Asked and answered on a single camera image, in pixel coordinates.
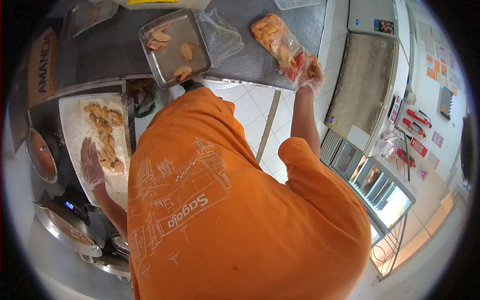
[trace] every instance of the glass display case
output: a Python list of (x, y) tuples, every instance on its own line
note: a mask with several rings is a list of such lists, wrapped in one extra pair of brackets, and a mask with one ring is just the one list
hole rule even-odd
[(372, 244), (400, 221), (415, 203), (416, 190), (383, 158), (366, 157), (343, 142), (330, 166), (362, 199), (372, 225)]

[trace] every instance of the red fire extinguisher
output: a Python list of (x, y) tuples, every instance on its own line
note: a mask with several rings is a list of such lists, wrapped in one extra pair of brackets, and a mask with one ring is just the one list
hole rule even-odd
[(421, 110), (419, 110), (418, 112), (415, 112), (411, 109), (407, 109), (407, 114), (412, 118), (420, 121), (420, 123), (428, 125), (429, 128), (432, 128), (431, 119), (426, 114), (424, 114)]
[(403, 118), (403, 123), (408, 126), (408, 131), (415, 131), (419, 135), (423, 136), (423, 139), (427, 138), (425, 131), (415, 122), (410, 122), (407, 118)]
[[(402, 149), (398, 149), (396, 151), (396, 154), (398, 155), (398, 158), (403, 160), (404, 163), (407, 163), (407, 153), (403, 151)], [(410, 168), (413, 168), (415, 166), (415, 160), (413, 159), (412, 156), (409, 156), (410, 158)]]

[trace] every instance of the metal countertop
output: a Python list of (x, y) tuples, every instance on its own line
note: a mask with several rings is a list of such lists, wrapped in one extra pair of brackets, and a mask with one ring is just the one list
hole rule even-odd
[[(218, 15), (235, 27), (245, 47), (212, 68), (206, 76), (291, 89), (290, 82), (276, 69), (273, 56), (250, 32), (250, 26), (268, 12), (276, 13), (293, 35), (317, 55), (324, 25), (326, 1), (319, 5), (281, 11), (273, 0), (212, 0), (205, 11), (217, 8)], [(130, 11), (117, 14), (81, 33), (59, 47), (56, 89), (94, 80), (151, 73), (138, 39), (140, 28), (172, 10)]]

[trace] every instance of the orange t-shirt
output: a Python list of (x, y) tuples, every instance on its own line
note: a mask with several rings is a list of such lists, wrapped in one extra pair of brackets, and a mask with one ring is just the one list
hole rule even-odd
[(235, 105), (207, 88), (157, 113), (128, 182), (136, 299), (345, 299), (367, 263), (353, 191), (289, 138), (287, 184), (262, 172)]

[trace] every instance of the cardboard box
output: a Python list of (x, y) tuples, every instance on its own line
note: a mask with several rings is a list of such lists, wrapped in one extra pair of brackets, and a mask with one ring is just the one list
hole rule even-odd
[(27, 69), (27, 99), (32, 108), (55, 92), (58, 38), (52, 28), (33, 42)]

